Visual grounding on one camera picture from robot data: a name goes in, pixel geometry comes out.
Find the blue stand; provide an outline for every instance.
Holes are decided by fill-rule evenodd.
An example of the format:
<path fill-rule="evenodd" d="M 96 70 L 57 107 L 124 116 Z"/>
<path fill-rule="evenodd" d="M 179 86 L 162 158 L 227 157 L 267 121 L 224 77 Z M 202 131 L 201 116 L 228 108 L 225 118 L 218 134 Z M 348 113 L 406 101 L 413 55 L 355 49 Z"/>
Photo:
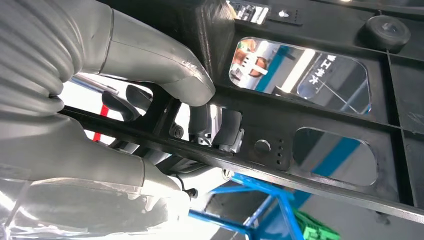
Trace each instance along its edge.
<path fill-rule="evenodd" d="M 188 215 L 192 218 L 214 223 L 224 229 L 247 235 L 249 240 L 304 240 L 289 203 L 289 200 L 294 200 L 290 192 L 238 173 L 231 180 L 241 186 L 220 186 L 212 190 L 211 193 L 223 194 L 260 191 L 269 195 L 244 224 L 194 210 L 190 210 Z M 268 209 L 274 200 L 278 201 L 280 212 L 271 211 L 258 227 L 252 227 L 253 223 Z"/>

